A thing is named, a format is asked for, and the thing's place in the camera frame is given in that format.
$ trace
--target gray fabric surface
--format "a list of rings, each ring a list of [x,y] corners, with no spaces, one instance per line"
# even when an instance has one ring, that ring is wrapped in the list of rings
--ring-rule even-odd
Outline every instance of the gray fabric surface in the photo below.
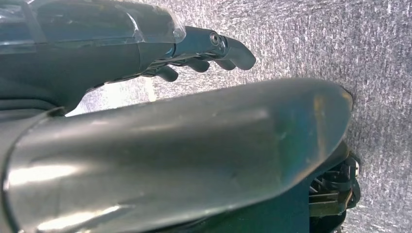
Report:
[[[89,93],[75,113],[114,108],[268,79],[316,77],[355,97],[346,140],[361,158],[363,198],[344,232],[412,232],[412,1],[147,0],[186,25],[244,42],[250,71],[212,65],[180,78],[138,78]]]

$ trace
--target metal screw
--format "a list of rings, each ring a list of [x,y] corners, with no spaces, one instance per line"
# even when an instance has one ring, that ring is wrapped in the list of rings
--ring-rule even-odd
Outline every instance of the metal screw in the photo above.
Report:
[[[210,34],[210,42],[213,46],[218,46],[220,44],[220,37],[216,32]]]

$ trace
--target transparent plastic cover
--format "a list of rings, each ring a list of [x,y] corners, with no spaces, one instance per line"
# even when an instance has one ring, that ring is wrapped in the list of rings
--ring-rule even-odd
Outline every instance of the transparent plastic cover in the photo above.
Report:
[[[35,44],[179,43],[185,27],[168,9],[123,0],[0,0],[0,53]]]

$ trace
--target black plastic part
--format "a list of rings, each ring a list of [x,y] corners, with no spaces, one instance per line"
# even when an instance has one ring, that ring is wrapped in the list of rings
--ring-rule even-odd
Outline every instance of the black plastic part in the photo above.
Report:
[[[160,67],[156,74],[168,82],[174,82],[179,77],[179,74],[168,66]]]
[[[233,70],[236,68],[235,64],[233,64],[231,61],[215,60],[215,62],[225,70]]]
[[[209,69],[209,62],[201,61],[196,58],[189,58],[187,64],[190,68],[192,68],[196,72],[206,72]]]
[[[239,69],[249,70],[256,62],[255,56],[240,41],[225,37],[227,40],[227,55],[221,60],[229,60]]]

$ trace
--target robotic hand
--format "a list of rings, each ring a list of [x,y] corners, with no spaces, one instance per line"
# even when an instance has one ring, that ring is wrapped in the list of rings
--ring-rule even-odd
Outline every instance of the robotic hand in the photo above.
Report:
[[[339,230],[361,193],[338,85],[276,80],[64,117],[105,83],[172,82],[172,66],[210,61],[256,59],[156,6],[0,1],[0,232]]]
[[[169,65],[204,72],[208,61],[227,70],[247,70],[256,61],[235,39],[127,1],[2,1],[0,35],[0,111],[71,111],[105,83],[138,76],[172,82],[178,74]]]

